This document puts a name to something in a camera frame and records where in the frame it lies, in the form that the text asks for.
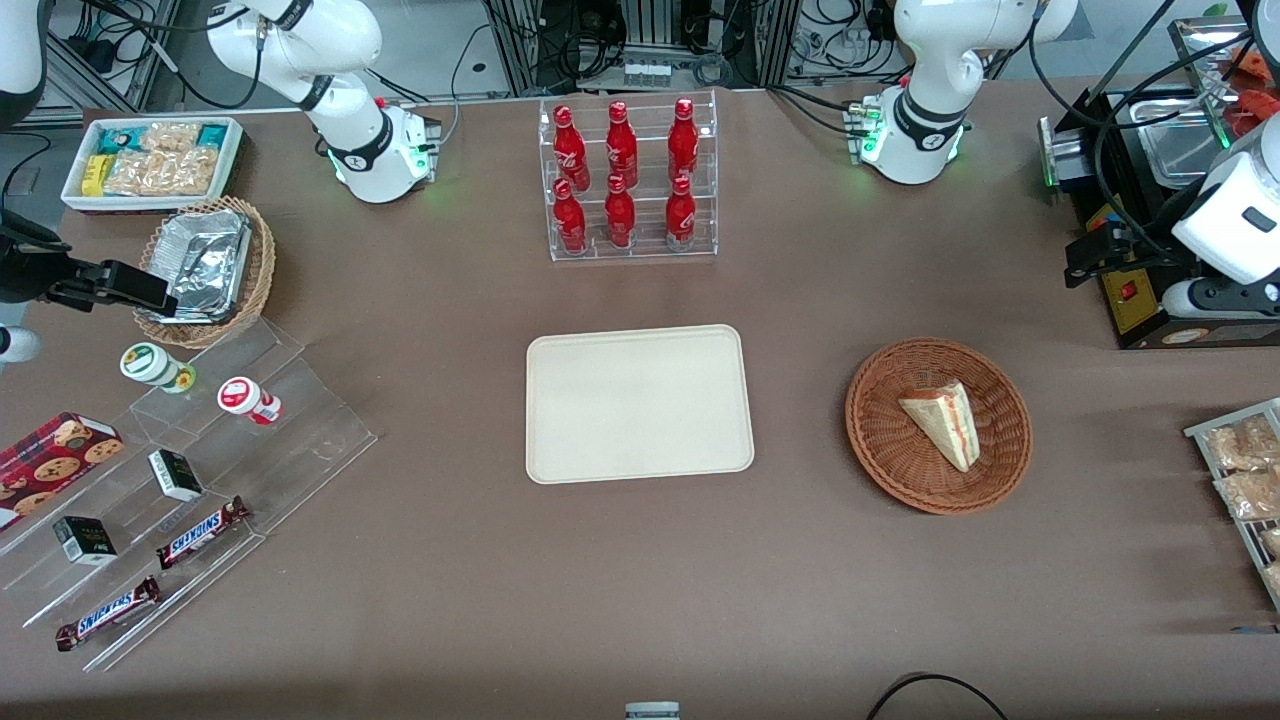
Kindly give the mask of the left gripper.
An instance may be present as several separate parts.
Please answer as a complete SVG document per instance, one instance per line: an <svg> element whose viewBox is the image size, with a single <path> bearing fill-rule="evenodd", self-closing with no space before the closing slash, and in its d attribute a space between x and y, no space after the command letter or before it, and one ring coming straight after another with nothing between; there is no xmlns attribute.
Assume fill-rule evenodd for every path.
<svg viewBox="0 0 1280 720"><path fill-rule="evenodd" d="M1171 222L1142 228L1121 222L1119 228L1094 228L1066 246L1064 286L1074 290L1110 272L1155 272L1165 282L1201 278L1201 260L1172 234Z"/></svg>

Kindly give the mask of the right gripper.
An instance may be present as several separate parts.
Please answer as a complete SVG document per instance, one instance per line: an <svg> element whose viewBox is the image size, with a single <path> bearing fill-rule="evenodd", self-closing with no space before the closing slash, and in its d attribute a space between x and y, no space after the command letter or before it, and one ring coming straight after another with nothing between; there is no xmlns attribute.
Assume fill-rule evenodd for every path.
<svg viewBox="0 0 1280 720"><path fill-rule="evenodd" d="M65 297L58 290L67 283L76 292L92 290L81 278L91 263L70 256L70 247L47 228L19 214L3 211L1 302L27 304L41 301L70 309L91 309L93 302ZM100 287L105 304L123 304L159 316L174 316L177 299L168 293L169 284L156 275L118 260L101 263Z"/></svg>

